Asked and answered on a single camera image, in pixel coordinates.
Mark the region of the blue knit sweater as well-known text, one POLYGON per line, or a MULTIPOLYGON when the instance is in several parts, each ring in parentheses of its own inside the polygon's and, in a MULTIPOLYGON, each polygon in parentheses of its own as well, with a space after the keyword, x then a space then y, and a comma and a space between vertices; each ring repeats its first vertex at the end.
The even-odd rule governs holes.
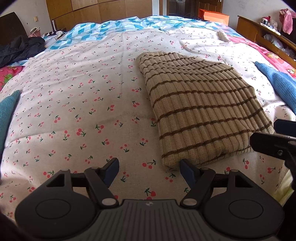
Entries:
POLYGON ((264 63, 255 62, 257 69, 266 76, 278 96, 295 113, 295 79, 264 63))

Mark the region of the dark brown headboard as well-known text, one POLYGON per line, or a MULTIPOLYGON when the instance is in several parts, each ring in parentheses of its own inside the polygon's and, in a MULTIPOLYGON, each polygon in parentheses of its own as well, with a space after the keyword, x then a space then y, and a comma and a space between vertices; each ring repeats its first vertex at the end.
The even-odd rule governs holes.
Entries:
POLYGON ((0 18, 0 45, 10 44, 18 36, 26 36, 26 30, 15 12, 0 18))

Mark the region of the small white cloth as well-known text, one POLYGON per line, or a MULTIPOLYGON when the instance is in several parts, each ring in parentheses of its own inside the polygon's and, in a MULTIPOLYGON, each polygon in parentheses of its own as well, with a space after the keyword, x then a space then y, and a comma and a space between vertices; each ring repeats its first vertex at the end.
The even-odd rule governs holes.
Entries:
POLYGON ((218 36, 218 39, 223 41, 223 42, 230 42, 231 40, 229 39, 229 37, 227 36, 227 34, 223 31, 218 31, 217 32, 217 36, 218 36))

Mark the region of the blue white geometric quilt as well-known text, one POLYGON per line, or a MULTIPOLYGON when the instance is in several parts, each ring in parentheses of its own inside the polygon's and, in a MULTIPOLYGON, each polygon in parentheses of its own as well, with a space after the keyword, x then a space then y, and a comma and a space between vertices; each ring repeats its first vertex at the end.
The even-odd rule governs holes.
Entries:
POLYGON ((212 70, 246 73, 259 55, 245 44, 218 40, 218 30, 216 23, 178 16, 79 24, 40 54, 13 63, 22 70, 11 87, 26 79, 50 85, 100 74, 131 77, 139 74, 140 63, 156 56, 167 64, 180 58, 196 60, 212 70))

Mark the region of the pink hanging cloth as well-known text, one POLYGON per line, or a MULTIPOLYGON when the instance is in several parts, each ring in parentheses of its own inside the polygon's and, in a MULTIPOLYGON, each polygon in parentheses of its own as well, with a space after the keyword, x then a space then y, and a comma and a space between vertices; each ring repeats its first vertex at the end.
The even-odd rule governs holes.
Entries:
POLYGON ((282 30, 283 32, 290 35, 293 31, 293 19, 296 18, 295 12, 289 9, 281 9, 279 13, 280 22, 282 24, 282 30))

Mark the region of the beige brown-striped knit sweater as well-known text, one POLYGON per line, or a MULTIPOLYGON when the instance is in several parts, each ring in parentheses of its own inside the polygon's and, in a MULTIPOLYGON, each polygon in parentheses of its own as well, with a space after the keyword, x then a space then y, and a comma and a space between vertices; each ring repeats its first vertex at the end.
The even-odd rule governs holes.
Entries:
POLYGON ((162 162, 202 166, 251 151, 255 132, 273 124, 254 88, 231 66, 179 53, 137 57, 159 130, 162 162))

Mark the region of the white cherry-print blanket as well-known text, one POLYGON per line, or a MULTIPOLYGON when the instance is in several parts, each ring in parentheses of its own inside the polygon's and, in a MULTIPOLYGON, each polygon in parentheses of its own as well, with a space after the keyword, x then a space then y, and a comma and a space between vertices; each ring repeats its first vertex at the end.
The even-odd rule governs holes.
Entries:
POLYGON ((1 91, 22 92, 1 160, 1 211, 16 206, 59 170, 83 172, 118 158, 111 185, 118 199, 177 199, 190 190, 163 165, 156 119, 136 59, 176 52, 233 66, 254 87, 267 116, 295 120, 254 66, 266 59, 245 44, 223 42, 213 30, 182 27, 110 33, 31 59, 1 91))

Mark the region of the wooden shelf headboard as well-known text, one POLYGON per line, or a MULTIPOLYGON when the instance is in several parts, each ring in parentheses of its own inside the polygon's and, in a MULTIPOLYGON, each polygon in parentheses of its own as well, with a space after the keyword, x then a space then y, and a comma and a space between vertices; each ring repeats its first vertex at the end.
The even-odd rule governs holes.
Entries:
POLYGON ((288 56, 288 53, 284 52, 280 48, 276 47, 272 42, 265 39, 266 34, 270 34, 273 37, 279 39, 283 47, 288 47, 295 54, 295 44, 283 35, 278 35, 270 28, 262 26, 260 23, 256 23, 243 16, 238 16, 238 22, 236 32, 245 37, 246 39, 266 48, 267 50, 277 54, 282 60, 286 61, 289 65, 295 68, 295 58, 288 56))

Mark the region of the wooden wardrobe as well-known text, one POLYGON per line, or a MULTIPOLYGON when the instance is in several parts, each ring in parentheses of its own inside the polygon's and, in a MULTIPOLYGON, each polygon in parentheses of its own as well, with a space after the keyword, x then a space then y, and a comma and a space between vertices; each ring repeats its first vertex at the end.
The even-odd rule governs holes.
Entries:
POLYGON ((49 18, 57 30, 74 28, 80 23, 103 23, 136 16, 152 15, 149 0, 46 0, 49 18))

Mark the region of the teal knit garment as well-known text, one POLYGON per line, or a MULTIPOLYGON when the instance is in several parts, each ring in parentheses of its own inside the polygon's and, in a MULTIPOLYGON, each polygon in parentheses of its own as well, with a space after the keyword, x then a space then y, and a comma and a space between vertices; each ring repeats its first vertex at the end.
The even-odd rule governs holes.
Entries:
POLYGON ((0 121, 1 121, 1 126, 0 126, 1 158, 3 156, 4 144, 5 144, 7 132, 8 132, 9 126, 10 126, 11 117, 12 117, 15 107, 18 103, 20 95, 21 95, 21 91, 16 90, 11 95, 7 96, 6 98, 4 98, 1 101, 1 112, 0 112, 0 118, 1 118, 0 119, 0 121))

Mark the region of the orange box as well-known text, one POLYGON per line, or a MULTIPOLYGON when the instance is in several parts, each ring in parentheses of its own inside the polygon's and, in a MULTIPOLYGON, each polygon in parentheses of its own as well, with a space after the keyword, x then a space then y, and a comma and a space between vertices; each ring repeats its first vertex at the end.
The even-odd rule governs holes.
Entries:
POLYGON ((225 15, 223 13, 208 11, 205 9, 199 9, 198 17, 202 20, 211 21, 215 23, 221 23, 224 25, 229 24, 229 15, 225 15))

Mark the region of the dark navy garment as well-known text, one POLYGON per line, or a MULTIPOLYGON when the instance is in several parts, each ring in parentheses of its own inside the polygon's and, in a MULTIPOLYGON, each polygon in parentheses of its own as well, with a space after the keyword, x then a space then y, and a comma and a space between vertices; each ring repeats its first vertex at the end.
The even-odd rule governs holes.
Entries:
POLYGON ((18 36, 10 44, 1 45, 1 68, 34 57, 45 49, 42 37, 18 36))

